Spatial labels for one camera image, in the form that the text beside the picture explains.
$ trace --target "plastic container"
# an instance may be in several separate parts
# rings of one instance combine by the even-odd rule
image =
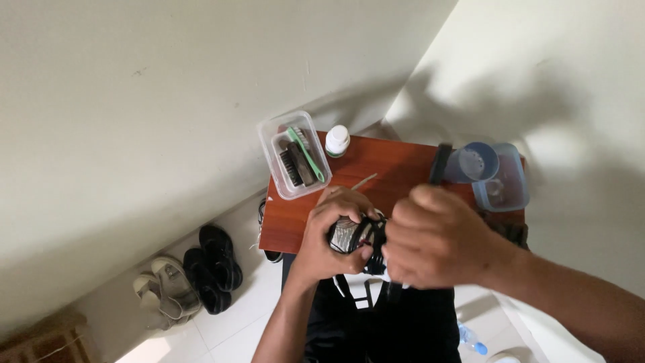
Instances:
[[[288,127],[299,127],[304,137],[309,141],[309,154],[315,162],[318,169],[321,170],[324,182],[316,180],[313,184],[305,187],[299,185],[293,186],[289,175],[286,172],[284,164],[280,159],[280,153],[284,149],[280,146],[281,140],[291,141],[286,129]],[[282,199],[292,200],[303,195],[318,191],[329,185],[332,179],[332,171],[329,169],[327,159],[325,158],[323,147],[316,134],[313,126],[312,117],[305,111],[295,111],[290,114],[276,117],[260,122],[257,126],[257,133],[262,142],[266,162],[271,169],[271,175],[275,182],[275,187]]]
[[[499,157],[499,170],[490,180],[473,183],[477,205],[491,212],[525,208],[529,195],[519,151],[509,143],[498,143],[492,147]]]
[[[488,354],[488,348],[479,341],[474,331],[468,329],[459,320],[457,321],[457,326],[459,327],[459,343],[466,345],[468,349],[481,355]]]
[[[472,142],[455,150],[448,158],[444,179],[452,183],[474,183],[497,174],[495,150],[483,142]]]
[[[333,158],[340,158],[345,155],[347,147],[350,146],[350,132],[343,125],[336,125],[327,132],[324,142],[324,149],[327,155]]]

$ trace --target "white bottle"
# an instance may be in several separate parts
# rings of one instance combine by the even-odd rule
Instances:
[[[350,133],[345,126],[336,125],[327,132],[324,143],[324,149],[327,155],[333,158],[340,158],[345,155],[345,151],[347,151],[349,145]]]

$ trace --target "black sneaker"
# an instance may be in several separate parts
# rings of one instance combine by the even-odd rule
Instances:
[[[204,249],[209,270],[221,291],[233,291],[242,284],[242,269],[235,261],[233,242],[223,229],[205,225],[199,230],[199,244]]]
[[[202,305],[211,315],[217,315],[231,306],[231,293],[221,291],[208,268],[204,251],[191,248],[184,254],[184,271]]]

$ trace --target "black pants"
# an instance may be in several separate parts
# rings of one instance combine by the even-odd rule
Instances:
[[[294,254],[283,260],[283,288]],[[347,281],[339,279],[343,291]],[[396,304],[381,291],[371,311],[342,297],[332,279],[322,280],[307,323],[306,362],[461,363],[454,289],[405,289]]]

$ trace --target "water bottle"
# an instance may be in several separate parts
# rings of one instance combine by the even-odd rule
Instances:
[[[459,326],[459,342],[461,344],[466,344],[468,349],[474,350],[481,355],[488,353],[488,348],[479,341],[474,331],[468,329],[459,320],[457,321],[457,326]]]

